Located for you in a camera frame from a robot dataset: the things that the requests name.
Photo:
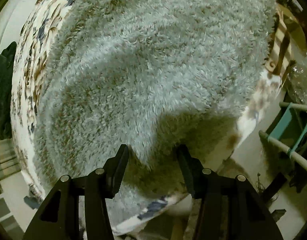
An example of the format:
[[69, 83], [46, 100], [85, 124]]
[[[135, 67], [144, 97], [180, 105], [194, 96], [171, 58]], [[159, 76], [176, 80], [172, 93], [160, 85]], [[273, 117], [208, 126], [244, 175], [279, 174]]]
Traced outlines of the teal and white metal rack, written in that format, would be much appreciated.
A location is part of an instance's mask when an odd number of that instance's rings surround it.
[[307, 172], [307, 159], [296, 152], [307, 133], [307, 105], [280, 102], [279, 107], [283, 115], [268, 133], [259, 131], [259, 137], [279, 148]]

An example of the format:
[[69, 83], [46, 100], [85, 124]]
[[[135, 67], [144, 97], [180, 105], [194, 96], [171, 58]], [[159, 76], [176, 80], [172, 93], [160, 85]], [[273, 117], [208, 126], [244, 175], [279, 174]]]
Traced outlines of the clear plastic bag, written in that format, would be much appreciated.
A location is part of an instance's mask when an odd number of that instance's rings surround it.
[[289, 68], [287, 91], [293, 102], [307, 105], [307, 53], [297, 57]]

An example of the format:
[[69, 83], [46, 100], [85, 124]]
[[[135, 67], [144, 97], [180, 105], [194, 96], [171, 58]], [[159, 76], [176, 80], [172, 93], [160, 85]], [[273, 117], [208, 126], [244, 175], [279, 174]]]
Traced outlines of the brown striped cloth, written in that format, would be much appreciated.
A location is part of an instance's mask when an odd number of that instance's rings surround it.
[[291, 26], [297, 20], [291, 12], [282, 5], [276, 5], [275, 24], [271, 43], [269, 44], [269, 56], [265, 68], [273, 75], [283, 77], [292, 57]]

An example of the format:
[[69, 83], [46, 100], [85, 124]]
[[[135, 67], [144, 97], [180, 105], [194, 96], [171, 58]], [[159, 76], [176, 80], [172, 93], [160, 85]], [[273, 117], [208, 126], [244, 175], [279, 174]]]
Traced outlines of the dark green hanging garment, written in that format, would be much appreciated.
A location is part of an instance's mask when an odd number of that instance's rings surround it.
[[10, 102], [16, 47], [17, 43], [13, 41], [0, 54], [0, 140], [12, 137]]

